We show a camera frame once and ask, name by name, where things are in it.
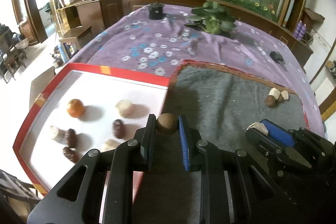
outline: gray cloth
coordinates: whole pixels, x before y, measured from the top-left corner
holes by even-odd
[[[167,95],[163,113],[185,114],[191,128],[218,148],[245,149],[265,170],[267,161],[246,140],[246,128],[269,119],[284,129],[305,127],[300,98],[269,108],[270,87],[214,69],[187,67]],[[154,162],[133,206],[134,223],[198,223],[201,174],[184,171],[179,135],[157,134]]]

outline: green plant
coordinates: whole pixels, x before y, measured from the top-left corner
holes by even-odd
[[[230,10],[215,1],[207,1],[203,7],[195,7],[191,12],[194,15],[187,17],[190,22],[186,25],[198,26],[207,33],[221,34],[224,32],[224,35],[228,36],[236,27],[234,24],[236,19],[230,15]]]

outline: red border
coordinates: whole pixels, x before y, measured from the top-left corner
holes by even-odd
[[[103,73],[101,71],[102,69],[108,70],[110,73]],[[101,75],[110,75],[110,76],[114,76],[114,77],[118,77],[122,79],[134,80],[134,81],[139,81],[139,82],[144,82],[144,83],[149,83],[149,84],[154,84],[154,85],[161,85],[161,86],[166,86],[166,87],[169,86],[169,80],[170,80],[167,77],[152,75],[152,74],[145,73],[145,72],[118,69],[118,68],[110,68],[106,66],[98,66],[98,65],[90,65],[90,64],[82,64],[82,63],[68,63],[51,80],[51,82],[44,89],[44,91],[42,92],[43,97],[45,99],[48,99],[50,94],[56,89],[59,83],[72,70],[92,72],[92,73],[101,74]],[[21,164],[23,170],[26,172],[27,176],[29,177],[29,179],[31,180],[33,184],[41,184],[41,182],[35,177],[34,173],[29,169],[28,165],[23,160],[22,156],[20,155],[20,148],[21,148],[21,145],[23,144],[23,141],[28,133],[28,130],[31,124],[33,123],[40,109],[41,108],[36,103],[34,103],[34,105],[29,110],[25,120],[23,121],[21,128],[13,144],[14,153],[19,163]]]

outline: purple bottle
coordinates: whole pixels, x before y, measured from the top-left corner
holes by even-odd
[[[299,31],[299,35],[297,36],[297,39],[298,39],[298,40],[301,41],[302,37],[303,37],[303,36],[305,35],[305,33],[306,33],[306,30],[307,30],[307,26],[306,26],[306,24],[304,24],[304,25],[301,27],[300,31]]]
[[[296,25],[296,28],[293,32],[293,35],[297,38],[298,35],[299,35],[299,32],[300,32],[300,29],[302,28],[303,24],[302,24],[302,21],[300,20],[297,25]]]

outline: chair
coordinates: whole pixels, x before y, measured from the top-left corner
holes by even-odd
[[[12,43],[12,33],[10,30],[4,32],[0,36],[0,63],[4,63],[6,69],[12,75],[14,80],[14,74],[19,70],[21,65],[26,68],[26,65],[20,56],[20,51]],[[8,83],[3,73],[1,73],[1,76],[4,78],[5,82]]]
[[[33,185],[0,170],[0,219],[4,223],[26,223],[29,213],[40,202]]]
[[[29,98],[29,109],[34,105],[37,96],[45,89],[45,87],[50,83],[50,81],[56,75],[55,67],[52,66],[45,72],[37,76],[30,86],[30,98]]]

